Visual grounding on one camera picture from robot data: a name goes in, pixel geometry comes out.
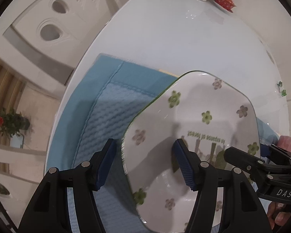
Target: human hand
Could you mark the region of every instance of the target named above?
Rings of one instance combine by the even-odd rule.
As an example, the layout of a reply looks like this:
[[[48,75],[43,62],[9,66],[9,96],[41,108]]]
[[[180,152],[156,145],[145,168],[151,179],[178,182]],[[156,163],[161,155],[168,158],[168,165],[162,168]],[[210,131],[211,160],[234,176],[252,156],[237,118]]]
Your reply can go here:
[[[283,226],[289,220],[291,216],[290,212],[279,212],[275,219],[273,219],[273,215],[275,215],[276,212],[282,210],[284,206],[285,206],[284,204],[278,202],[271,202],[269,204],[267,217],[269,223],[271,224],[272,229],[274,228],[275,224]]]

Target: floral plate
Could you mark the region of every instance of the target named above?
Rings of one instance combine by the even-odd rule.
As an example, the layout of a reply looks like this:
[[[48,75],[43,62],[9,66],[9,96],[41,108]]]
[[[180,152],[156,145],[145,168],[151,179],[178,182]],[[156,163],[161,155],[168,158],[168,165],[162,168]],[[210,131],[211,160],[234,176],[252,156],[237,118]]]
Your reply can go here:
[[[260,157],[249,99],[211,74],[182,75],[134,118],[122,143],[123,167],[137,211],[155,232],[184,232],[196,200],[197,192],[185,185],[171,154],[177,138],[216,168],[233,168],[223,157],[230,146]],[[213,226],[220,223],[222,200],[219,188]]]

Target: beige floor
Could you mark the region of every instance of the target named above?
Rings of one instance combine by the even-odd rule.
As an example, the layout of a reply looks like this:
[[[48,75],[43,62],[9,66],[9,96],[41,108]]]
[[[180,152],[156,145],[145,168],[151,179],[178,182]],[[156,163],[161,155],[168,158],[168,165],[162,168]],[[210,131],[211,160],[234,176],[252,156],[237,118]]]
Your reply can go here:
[[[46,151],[49,135],[59,101],[25,86],[17,112],[30,120],[30,127],[24,133],[24,149]],[[43,178],[44,163],[24,166],[10,164],[10,174],[40,182]]]

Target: white table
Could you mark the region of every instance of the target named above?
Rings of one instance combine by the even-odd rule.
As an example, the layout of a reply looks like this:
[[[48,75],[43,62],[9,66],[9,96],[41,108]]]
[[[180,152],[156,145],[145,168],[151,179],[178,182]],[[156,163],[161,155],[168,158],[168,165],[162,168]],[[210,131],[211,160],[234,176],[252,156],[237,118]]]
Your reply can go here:
[[[50,136],[76,86],[100,53],[182,75],[201,70],[243,92],[258,118],[289,135],[277,66],[243,21],[200,0],[130,0],[93,41],[67,86]]]

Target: metal screw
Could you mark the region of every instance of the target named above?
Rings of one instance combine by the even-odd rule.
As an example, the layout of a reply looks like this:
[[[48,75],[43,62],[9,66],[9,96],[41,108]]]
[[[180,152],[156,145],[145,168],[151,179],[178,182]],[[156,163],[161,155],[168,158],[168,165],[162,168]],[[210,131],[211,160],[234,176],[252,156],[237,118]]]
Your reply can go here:
[[[202,162],[200,163],[200,166],[203,167],[203,168],[207,168],[207,167],[209,166],[209,164],[208,164],[208,162],[206,162],[206,161],[202,161]]]
[[[56,167],[51,167],[49,169],[49,173],[55,173],[57,171],[57,168]]]
[[[237,173],[237,174],[240,174],[240,173],[241,173],[241,169],[235,167],[235,168],[234,168],[234,172]]]
[[[81,166],[88,167],[91,163],[89,161],[83,161]]]

